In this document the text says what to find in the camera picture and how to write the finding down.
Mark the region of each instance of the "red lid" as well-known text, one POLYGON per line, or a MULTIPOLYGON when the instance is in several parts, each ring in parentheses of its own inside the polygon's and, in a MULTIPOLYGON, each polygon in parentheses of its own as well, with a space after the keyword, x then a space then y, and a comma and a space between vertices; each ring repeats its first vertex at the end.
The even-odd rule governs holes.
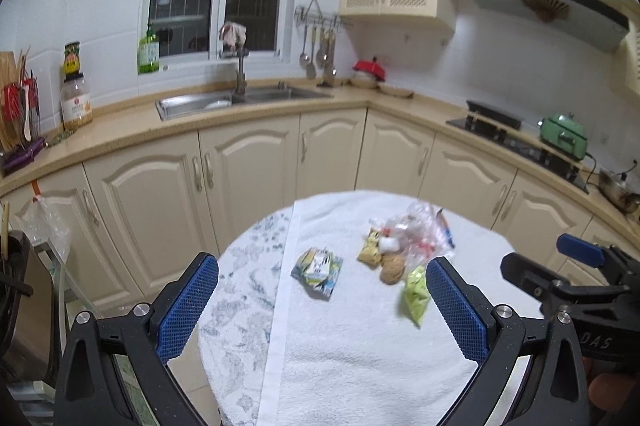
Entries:
POLYGON ((371 61, 360 60, 355 64, 353 70, 360 70, 361 72, 373 74, 379 81, 384 81, 386 78, 385 69, 378 64, 378 58, 375 56, 373 56, 371 61))

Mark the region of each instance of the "green pot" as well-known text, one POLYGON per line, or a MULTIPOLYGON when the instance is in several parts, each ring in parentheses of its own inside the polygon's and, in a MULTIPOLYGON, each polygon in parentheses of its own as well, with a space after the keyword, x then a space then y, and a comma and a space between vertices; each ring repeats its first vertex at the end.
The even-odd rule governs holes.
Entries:
POLYGON ((574 114, 555 114, 538 124, 540 141, 558 148, 578 161, 584 159, 588 141, 584 136, 584 127, 574 121, 574 114))

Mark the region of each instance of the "countertop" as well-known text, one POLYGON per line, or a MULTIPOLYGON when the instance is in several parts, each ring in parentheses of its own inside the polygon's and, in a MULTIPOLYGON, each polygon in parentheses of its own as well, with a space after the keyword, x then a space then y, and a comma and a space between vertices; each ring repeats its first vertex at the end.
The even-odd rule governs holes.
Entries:
MULTIPOLYGON (((302 80, 288 83, 305 88, 309 85, 302 80)), ((591 193, 586 194, 514 152, 445 124, 449 119, 466 116, 466 110, 460 106, 425 96, 416 96, 414 99, 392 98, 378 90, 363 90, 351 86, 316 90, 333 97, 238 106, 169 121, 160 119, 154 102, 144 102, 139 106, 95 117, 92 123, 78 129, 66 141, 53 148, 44 149, 35 162, 2 179, 0 197, 62 168, 163 137, 265 117, 371 108, 465 142, 532 175, 596 215, 640 250, 640 224, 622 215, 596 188, 592 187, 591 193)))

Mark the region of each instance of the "metal screw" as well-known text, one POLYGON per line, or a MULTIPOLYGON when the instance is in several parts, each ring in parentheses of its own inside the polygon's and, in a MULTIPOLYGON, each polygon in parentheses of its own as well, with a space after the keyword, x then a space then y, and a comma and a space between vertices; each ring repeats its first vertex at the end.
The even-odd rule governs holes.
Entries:
POLYGON ((89 319, 91 319, 91 314, 89 314, 87 311, 81 312, 78 314, 78 316, 76 316, 76 321, 81 325, 87 323, 89 319))
POLYGON ((513 309, 507 305, 498 305, 495 308, 495 313, 501 318, 511 318, 511 316, 513 316, 513 309))
POLYGON ((133 313, 136 316, 146 316, 149 314, 149 305, 147 303, 139 303, 133 307, 133 313))
POLYGON ((560 311, 558 314, 556 314, 556 316, 558 317, 558 321, 560 323, 564 323, 565 325, 571 323, 571 316, 569 316, 569 314, 564 311, 560 311))

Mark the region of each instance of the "stainless steel sink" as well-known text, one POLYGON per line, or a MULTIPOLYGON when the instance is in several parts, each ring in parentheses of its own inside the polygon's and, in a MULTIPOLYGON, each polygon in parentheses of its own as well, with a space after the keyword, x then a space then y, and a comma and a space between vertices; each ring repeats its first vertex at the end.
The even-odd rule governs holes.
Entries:
POLYGON ((237 96, 233 96, 233 93, 232 90, 223 90, 221 92, 211 92, 210 94, 190 94, 161 99, 161 101, 156 101, 156 108, 158 109, 158 114, 160 114, 160 119, 170 120, 243 104, 333 97, 329 94, 312 92, 304 88, 282 84, 279 86, 247 88, 244 99, 238 99, 237 96))

